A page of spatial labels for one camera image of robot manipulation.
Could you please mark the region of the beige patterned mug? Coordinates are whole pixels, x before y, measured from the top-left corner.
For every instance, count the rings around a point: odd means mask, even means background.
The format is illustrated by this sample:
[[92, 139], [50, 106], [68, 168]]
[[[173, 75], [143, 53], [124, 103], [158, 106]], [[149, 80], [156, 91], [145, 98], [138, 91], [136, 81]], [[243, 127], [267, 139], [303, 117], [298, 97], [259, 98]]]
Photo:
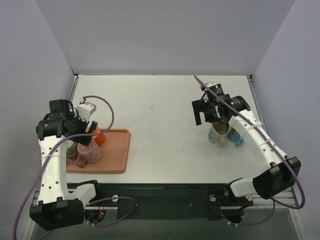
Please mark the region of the beige patterned mug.
[[227, 133], [230, 127], [226, 123], [213, 122], [208, 131], [208, 140], [217, 146], [223, 147], [226, 144]]

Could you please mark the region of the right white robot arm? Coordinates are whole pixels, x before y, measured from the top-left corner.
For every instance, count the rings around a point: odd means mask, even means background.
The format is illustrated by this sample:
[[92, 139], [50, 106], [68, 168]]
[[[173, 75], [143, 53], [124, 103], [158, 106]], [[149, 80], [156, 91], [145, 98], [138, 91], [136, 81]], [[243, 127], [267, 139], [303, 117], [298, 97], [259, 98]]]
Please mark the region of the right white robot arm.
[[221, 84], [209, 83], [200, 88], [203, 95], [192, 102], [196, 125], [200, 114], [208, 123], [221, 123], [236, 131], [255, 156], [261, 173], [255, 177], [235, 180], [223, 192], [224, 201], [236, 204], [241, 197], [259, 195], [270, 199], [296, 183], [301, 168], [297, 157], [289, 157], [268, 136], [262, 123], [242, 96], [230, 97]]

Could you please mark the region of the pink patterned mug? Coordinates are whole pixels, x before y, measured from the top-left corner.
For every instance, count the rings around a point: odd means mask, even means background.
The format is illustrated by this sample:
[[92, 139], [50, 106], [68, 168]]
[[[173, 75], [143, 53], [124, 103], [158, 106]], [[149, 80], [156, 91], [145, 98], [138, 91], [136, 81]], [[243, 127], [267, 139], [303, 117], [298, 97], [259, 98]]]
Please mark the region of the pink patterned mug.
[[102, 150], [94, 140], [88, 146], [79, 143], [76, 149], [78, 153], [76, 165], [79, 168], [84, 168], [87, 164], [96, 164], [103, 157]]

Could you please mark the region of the blue patterned mug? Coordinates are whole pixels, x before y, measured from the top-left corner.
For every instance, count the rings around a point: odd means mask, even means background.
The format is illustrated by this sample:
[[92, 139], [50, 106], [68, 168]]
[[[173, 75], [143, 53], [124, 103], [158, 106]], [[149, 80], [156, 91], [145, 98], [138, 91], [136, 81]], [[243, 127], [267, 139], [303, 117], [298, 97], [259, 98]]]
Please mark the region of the blue patterned mug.
[[231, 128], [227, 133], [227, 139], [234, 143], [236, 147], [241, 147], [244, 143], [244, 139], [240, 136], [240, 134], [233, 128]]

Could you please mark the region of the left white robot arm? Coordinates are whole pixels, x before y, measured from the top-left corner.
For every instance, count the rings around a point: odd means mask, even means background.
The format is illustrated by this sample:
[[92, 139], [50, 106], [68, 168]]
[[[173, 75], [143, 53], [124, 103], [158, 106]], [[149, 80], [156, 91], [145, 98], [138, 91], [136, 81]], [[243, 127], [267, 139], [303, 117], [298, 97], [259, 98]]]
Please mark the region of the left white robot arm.
[[99, 205], [103, 193], [97, 180], [80, 183], [73, 192], [67, 186], [67, 149], [69, 136], [72, 141], [88, 146], [97, 122], [89, 127], [91, 115], [96, 111], [93, 103], [82, 103], [76, 108], [65, 99], [49, 102], [50, 112], [37, 127], [36, 133], [42, 154], [42, 174], [37, 202], [29, 208], [30, 218], [45, 231], [81, 224], [85, 207]]

